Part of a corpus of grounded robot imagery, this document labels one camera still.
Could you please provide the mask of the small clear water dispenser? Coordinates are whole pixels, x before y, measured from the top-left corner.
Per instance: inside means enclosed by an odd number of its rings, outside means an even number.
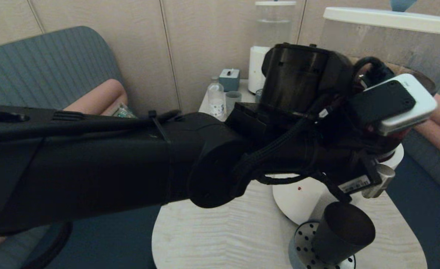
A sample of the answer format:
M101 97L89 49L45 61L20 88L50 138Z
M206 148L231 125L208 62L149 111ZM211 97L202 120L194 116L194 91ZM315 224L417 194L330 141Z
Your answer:
M266 76L262 72L266 53L276 44L289 42L296 1L256 1L254 40L250 48L248 90L256 94L263 88Z

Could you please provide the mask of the black plastic cup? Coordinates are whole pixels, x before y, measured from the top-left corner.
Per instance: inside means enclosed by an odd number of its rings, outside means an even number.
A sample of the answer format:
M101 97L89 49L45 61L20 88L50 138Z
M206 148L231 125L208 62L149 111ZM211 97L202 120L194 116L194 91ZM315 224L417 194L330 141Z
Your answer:
M370 245L376 234L373 221L363 210L336 201L326 206L312 248L321 262L338 264Z

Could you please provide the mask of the large silver dispenser tap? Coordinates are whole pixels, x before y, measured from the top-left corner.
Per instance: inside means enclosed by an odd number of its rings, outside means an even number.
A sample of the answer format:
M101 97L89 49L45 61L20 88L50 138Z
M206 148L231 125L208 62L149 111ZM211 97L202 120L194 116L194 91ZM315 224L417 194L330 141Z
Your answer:
M379 197L388 187L391 180L396 176L395 170L384 164L377 164L377 175L380 176L381 182L371 188L362 191L362 196L364 198L377 198Z

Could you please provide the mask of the grey tissue box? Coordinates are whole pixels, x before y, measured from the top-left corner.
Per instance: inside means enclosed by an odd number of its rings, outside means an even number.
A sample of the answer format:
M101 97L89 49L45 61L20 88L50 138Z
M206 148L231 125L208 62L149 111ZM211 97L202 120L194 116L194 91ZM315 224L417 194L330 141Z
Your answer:
M241 71L239 69L223 69L219 75L219 83L225 92L238 91Z

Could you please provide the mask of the large grey perforated drip tray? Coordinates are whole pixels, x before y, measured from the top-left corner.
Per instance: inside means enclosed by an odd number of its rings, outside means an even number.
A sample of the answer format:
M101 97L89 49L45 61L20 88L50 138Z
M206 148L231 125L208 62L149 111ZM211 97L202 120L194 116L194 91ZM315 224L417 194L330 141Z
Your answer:
M356 269L356 257L350 256L338 264L326 264L319 259L312 240L316 236L319 222L305 222L295 230L290 240L288 257L292 269Z

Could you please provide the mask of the clear plastic bottle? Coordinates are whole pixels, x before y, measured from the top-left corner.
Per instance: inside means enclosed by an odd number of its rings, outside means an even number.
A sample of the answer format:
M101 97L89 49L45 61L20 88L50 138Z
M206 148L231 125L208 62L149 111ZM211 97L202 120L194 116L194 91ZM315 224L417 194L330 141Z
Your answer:
M219 82L219 77L211 77L207 87L209 114L218 119L224 116L224 87Z

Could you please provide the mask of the grey plastic cup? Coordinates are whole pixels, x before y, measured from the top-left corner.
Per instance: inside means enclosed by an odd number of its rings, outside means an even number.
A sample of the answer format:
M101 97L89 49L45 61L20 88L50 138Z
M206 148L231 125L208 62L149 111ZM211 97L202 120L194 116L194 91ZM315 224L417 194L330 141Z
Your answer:
M239 91L230 91L225 93L226 112L230 114L235 106L235 103L242 101L242 94Z

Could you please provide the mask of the large dark tea dispenser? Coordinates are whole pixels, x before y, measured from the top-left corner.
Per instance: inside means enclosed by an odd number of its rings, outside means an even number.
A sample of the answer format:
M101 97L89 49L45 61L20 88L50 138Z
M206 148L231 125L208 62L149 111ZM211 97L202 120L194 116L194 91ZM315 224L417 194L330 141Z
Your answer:
M394 72L425 75L423 72L395 63L394 56L399 56L401 51L398 45L407 37L440 35L440 16L400 12L398 6L401 3L400 0L392 0L392 11L360 7L326 7L318 26L308 28L306 21L302 23L297 44L317 44L321 48L336 50L353 58L375 56L386 61ZM385 164L397 168L404 156L403 141Z

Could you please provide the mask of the green snack packet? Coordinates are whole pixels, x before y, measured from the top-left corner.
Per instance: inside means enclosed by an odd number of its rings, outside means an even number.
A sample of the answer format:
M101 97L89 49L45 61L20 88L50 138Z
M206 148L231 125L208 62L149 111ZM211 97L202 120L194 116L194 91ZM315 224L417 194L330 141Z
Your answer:
M111 112L112 117L138 118L134 112L125 104L119 103Z

